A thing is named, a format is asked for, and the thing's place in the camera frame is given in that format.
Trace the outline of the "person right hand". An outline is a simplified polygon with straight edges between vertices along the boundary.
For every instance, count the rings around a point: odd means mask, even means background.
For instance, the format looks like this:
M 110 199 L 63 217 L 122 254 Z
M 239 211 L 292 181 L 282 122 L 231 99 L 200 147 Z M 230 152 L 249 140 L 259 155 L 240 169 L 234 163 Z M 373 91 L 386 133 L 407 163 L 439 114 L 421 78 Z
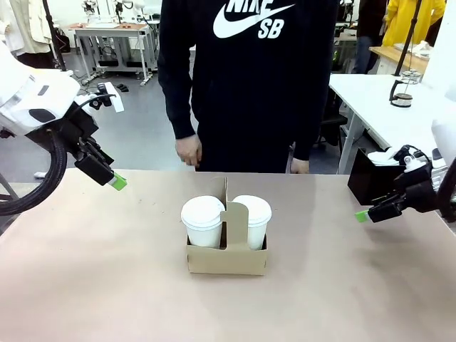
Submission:
M 199 137 L 194 134 L 187 138 L 175 141 L 176 153 L 183 163 L 198 168 L 202 160 L 202 144 Z

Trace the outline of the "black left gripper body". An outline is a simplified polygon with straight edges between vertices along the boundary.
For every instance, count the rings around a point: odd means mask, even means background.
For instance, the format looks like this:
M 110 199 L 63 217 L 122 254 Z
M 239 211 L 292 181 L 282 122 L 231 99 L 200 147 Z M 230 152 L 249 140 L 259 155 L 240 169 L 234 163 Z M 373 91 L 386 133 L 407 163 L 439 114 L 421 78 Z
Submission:
M 52 160 L 66 160 L 67 154 L 80 160 L 79 138 L 92 137 L 98 130 L 93 116 L 87 113 L 82 105 L 73 103 L 65 115 L 47 125 L 47 151 Z

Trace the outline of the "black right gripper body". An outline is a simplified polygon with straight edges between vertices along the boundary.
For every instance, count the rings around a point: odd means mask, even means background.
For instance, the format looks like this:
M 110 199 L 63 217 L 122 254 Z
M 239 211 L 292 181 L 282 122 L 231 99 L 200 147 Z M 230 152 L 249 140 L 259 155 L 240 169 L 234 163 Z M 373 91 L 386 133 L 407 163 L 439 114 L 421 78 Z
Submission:
M 398 198 L 394 201 L 394 213 L 401 213 L 407 208 L 426 213 L 438 210 L 445 213 L 446 207 L 438 199 L 437 190 L 432 182 L 430 163 L 416 170 L 404 172 L 394 180 Z

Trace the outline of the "person left hand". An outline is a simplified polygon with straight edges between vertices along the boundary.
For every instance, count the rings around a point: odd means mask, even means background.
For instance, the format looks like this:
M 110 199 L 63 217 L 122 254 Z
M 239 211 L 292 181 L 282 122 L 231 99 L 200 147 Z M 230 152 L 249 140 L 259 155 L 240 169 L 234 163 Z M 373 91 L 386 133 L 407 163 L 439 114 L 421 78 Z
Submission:
M 290 164 L 290 173 L 291 174 L 309 174 L 310 173 L 310 164 L 308 160 L 300 160 L 293 158 Z

